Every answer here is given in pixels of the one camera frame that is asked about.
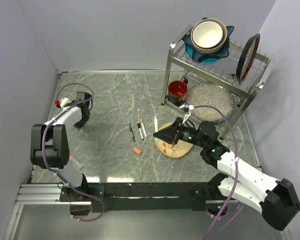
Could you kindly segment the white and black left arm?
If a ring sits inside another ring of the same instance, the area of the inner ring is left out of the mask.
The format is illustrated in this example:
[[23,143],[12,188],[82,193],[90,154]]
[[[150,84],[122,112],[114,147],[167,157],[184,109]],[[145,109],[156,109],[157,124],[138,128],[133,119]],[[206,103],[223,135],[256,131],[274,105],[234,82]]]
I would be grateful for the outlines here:
[[87,179],[70,160],[67,130],[81,130],[90,118],[93,96],[78,91],[74,100],[63,98],[54,104],[61,112],[43,124],[31,128],[30,161],[34,166],[56,174],[63,187],[61,191],[76,201],[85,200],[90,193]]

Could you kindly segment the white marker with black tip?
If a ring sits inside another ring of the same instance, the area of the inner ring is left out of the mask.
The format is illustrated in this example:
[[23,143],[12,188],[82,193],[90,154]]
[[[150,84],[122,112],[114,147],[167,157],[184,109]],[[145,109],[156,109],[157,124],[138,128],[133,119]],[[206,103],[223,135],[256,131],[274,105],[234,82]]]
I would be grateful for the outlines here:
[[144,138],[143,131],[142,131],[142,128],[141,128],[141,124],[140,124],[140,122],[137,122],[136,124],[137,124],[137,128],[138,128],[141,140],[144,141],[145,138]]

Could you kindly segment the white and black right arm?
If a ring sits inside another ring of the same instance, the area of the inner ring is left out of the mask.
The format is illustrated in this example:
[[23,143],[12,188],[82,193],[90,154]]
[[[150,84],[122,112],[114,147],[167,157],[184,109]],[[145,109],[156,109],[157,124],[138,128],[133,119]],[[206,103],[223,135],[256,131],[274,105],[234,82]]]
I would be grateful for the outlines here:
[[183,119],[177,117],[171,125],[155,132],[153,137],[169,145],[183,141],[202,148],[202,159],[225,173],[220,182],[209,186],[212,198],[231,196],[255,209],[278,231],[283,231],[300,211],[293,183],[286,178],[278,180],[269,176],[236,157],[233,151],[219,142],[219,133],[213,122],[203,121],[194,128],[183,125]]

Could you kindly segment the blue pen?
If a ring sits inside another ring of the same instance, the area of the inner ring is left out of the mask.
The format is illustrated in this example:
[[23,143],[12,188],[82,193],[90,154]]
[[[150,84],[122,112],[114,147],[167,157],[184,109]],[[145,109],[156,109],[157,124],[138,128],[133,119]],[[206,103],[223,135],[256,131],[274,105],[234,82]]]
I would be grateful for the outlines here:
[[135,143],[135,142],[136,142],[136,138],[135,138],[135,135],[134,135],[134,132],[133,132],[132,123],[131,123],[130,120],[129,120],[129,122],[128,122],[128,126],[129,126],[129,130],[130,130],[130,132],[131,132],[132,140],[133,140],[133,142]]

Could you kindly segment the white marker with pink end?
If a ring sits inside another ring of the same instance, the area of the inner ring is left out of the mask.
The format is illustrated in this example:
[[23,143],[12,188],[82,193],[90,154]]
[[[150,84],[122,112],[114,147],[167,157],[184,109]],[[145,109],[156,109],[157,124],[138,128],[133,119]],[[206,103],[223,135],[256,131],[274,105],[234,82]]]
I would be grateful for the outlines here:
[[143,122],[142,118],[139,118],[139,123],[141,125],[141,129],[143,131],[143,135],[147,139],[148,135],[147,135],[147,132],[146,132],[146,129],[145,129],[145,125],[144,125],[144,122]]

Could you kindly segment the white marker with green end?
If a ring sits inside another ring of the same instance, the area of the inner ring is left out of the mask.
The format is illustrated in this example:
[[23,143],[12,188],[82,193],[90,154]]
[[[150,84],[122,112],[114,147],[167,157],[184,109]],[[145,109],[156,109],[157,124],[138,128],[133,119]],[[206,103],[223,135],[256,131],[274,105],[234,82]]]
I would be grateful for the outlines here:
[[157,116],[154,116],[154,132],[158,131],[158,119]]

